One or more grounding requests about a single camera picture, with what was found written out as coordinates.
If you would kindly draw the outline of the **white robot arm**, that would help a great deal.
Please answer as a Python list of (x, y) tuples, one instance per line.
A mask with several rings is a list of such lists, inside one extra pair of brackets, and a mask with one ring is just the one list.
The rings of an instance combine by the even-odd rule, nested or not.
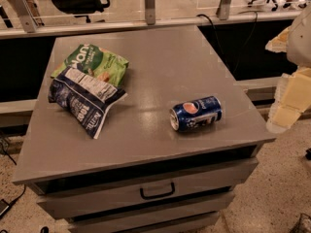
[(311, 107), (311, 5), (303, 9), (293, 23), (270, 40), (265, 48), (284, 52), (297, 66), (292, 74), (283, 74), (277, 83), (266, 128), (272, 133), (290, 129)]

